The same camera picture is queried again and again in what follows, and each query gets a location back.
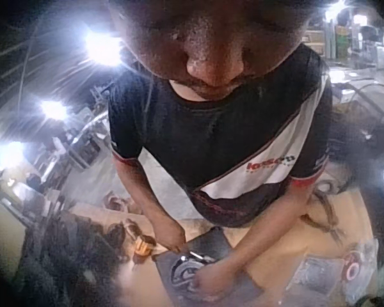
red sleeve trim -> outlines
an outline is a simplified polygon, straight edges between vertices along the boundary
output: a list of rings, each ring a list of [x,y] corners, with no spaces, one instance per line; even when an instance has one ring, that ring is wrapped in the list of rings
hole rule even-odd
[[[112,150],[113,152],[113,157],[121,162],[121,163],[124,163],[126,165],[129,165],[129,166],[137,166],[140,162],[138,161],[138,158],[123,158],[119,155],[119,153],[117,153],[115,150]]]
[[[314,173],[313,175],[306,177],[306,178],[296,178],[291,177],[290,183],[296,187],[308,187],[321,176],[321,174],[324,172],[324,169],[326,168],[326,164],[328,162],[328,159],[324,162],[324,164],[321,166],[321,168],[317,171],[317,173]]]

man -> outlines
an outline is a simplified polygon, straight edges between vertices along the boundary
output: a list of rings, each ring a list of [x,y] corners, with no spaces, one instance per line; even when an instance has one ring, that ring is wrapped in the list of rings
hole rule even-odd
[[[185,235],[150,188],[142,148],[210,222],[251,223],[230,256],[195,276],[220,294],[306,212],[326,161],[327,68],[301,45],[314,1],[115,0],[110,10],[146,68],[124,73],[111,95],[115,164],[157,241],[179,251]]]

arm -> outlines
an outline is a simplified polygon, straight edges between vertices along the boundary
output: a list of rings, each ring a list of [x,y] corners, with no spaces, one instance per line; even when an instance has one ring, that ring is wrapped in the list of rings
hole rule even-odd
[[[237,272],[285,235],[307,212],[312,187],[289,185],[286,193],[273,202],[256,220],[249,232],[224,261]]]
[[[147,178],[147,174],[138,159],[130,159],[126,162],[114,157],[116,172],[122,184],[127,189],[135,203],[144,212],[149,221],[154,224],[161,218],[168,217],[164,208],[158,202]]]
[[[214,295],[232,286],[238,271],[276,243],[306,214],[313,183],[324,170],[327,158],[331,108],[332,91],[327,82],[285,194],[259,216],[228,257],[198,271],[195,281],[201,291]]]
[[[138,159],[127,159],[125,162],[114,157],[118,177],[135,203],[151,222],[155,239],[160,245],[179,252],[185,244],[185,231],[178,222],[172,219],[156,198]]]
[[[151,222],[155,239],[164,247],[178,251],[185,243],[184,229],[173,220],[156,198],[138,160],[142,135],[136,122],[142,120],[139,98],[126,91],[127,82],[117,81],[108,105],[113,161],[127,192]]]
[[[231,288],[236,274],[283,237],[306,213],[311,186],[291,184],[256,220],[231,254],[200,269],[195,285],[206,295],[219,295]]]

black t-shirt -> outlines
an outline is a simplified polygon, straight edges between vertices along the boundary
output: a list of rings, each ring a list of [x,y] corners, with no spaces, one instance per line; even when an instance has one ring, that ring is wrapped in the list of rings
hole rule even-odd
[[[145,147],[214,224],[241,226],[322,170],[332,93],[321,58],[300,45],[276,70],[216,102],[189,102],[169,82],[125,72],[109,103],[122,162]]]

hand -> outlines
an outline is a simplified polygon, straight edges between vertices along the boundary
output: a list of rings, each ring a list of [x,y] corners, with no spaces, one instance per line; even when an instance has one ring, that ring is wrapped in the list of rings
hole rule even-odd
[[[224,260],[202,267],[194,277],[194,286],[205,297],[221,297],[235,282],[236,271]]]
[[[170,251],[180,253],[186,248],[185,230],[170,217],[160,217],[152,222],[155,240]]]

